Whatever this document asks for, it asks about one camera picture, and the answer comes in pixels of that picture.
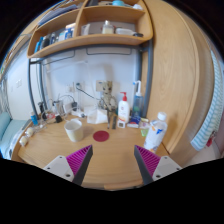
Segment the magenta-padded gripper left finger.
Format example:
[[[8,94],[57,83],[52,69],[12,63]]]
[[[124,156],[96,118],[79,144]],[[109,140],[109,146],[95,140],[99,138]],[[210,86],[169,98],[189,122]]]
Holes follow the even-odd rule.
[[[57,156],[44,170],[81,186],[92,155],[93,148],[89,145],[68,156]]]

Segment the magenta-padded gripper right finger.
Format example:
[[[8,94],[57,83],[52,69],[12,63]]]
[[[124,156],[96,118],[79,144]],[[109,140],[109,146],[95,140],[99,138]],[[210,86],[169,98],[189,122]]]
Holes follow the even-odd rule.
[[[160,157],[138,145],[134,146],[134,156],[144,185],[181,170],[181,167],[169,156]]]

